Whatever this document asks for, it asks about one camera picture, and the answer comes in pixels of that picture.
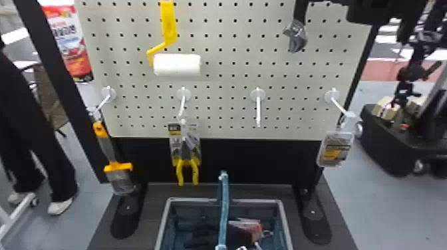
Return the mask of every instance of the shoe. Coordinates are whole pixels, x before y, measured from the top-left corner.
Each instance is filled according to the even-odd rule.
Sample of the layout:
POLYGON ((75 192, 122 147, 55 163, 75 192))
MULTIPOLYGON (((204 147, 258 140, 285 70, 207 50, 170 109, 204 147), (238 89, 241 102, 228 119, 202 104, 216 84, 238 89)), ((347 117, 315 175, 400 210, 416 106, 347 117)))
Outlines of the shoe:
POLYGON ((19 205, 23 201, 23 199, 28 195, 28 193, 31 193, 31 192, 17 193, 16 191, 13 191, 8 196, 8 202, 11 205, 19 205))
POLYGON ((62 202, 51 202, 50 206, 48 207, 48 214, 60 215, 70 207, 71 203, 73 203, 73 198, 62 202))

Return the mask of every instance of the black pants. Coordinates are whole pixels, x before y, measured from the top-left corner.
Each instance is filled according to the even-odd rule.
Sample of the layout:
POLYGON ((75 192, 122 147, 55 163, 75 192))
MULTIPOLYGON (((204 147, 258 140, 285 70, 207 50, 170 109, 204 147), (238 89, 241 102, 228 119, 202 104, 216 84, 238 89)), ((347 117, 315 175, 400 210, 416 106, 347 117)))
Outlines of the black pants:
POLYGON ((35 191, 43 181, 32 150, 48 174, 52 201, 77 192, 75 169, 17 67, 0 52, 0 157, 16 179, 16 192, 35 191))

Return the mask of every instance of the red object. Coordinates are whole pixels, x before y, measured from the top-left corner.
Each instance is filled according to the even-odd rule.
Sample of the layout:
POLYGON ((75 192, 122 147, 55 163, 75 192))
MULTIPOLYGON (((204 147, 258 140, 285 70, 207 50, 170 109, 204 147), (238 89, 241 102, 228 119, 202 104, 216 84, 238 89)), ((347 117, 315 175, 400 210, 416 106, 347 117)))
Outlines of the red object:
POLYGON ((65 66, 75 82, 92 80, 84 37, 74 5, 42 6, 65 66))

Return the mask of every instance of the white pegboard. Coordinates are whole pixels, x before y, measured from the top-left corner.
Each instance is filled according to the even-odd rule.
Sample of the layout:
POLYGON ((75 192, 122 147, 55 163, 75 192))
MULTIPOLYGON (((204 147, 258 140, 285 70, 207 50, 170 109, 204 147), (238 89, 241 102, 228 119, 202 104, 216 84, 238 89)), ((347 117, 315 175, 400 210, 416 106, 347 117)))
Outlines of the white pegboard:
POLYGON ((177 89, 192 91, 186 114, 204 138, 321 140, 340 112, 324 101, 332 87, 345 101, 370 27, 348 23, 346 7, 321 2, 307 15, 309 43, 287 52, 282 30, 294 0, 176 1, 178 40, 168 53, 202 56, 202 76, 160 78, 146 50, 162 41, 158 2, 77 1, 95 84, 111 85, 118 98, 103 108, 115 137, 167 137, 176 121, 177 89), (262 127, 255 127, 257 86, 262 127))

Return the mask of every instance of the wheel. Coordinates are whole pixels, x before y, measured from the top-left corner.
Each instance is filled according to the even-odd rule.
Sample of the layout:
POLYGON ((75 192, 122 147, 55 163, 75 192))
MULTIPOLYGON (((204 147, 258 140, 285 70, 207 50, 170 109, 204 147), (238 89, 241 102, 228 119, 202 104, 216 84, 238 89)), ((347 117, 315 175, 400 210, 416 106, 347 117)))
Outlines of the wheel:
POLYGON ((432 162, 432 174, 436 178, 447 179, 447 164, 444 161, 432 162))
POLYGON ((31 203, 29 204, 29 206, 30 206, 31 208, 33 208, 33 207, 37 207, 38 204, 39 204, 39 199, 38 199, 38 198, 34 198, 34 199, 31 201, 31 203))
POLYGON ((360 138, 362 137, 362 134, 363 134, 363 122, 357 122, 355 124, 354 136, 355 136, 355 138, 360 140, 360 138))
POLYGON ((417 160, 414 162, 413 174, 416 176, 422 176, 430 171, 431 165, 429 162, 417 160))

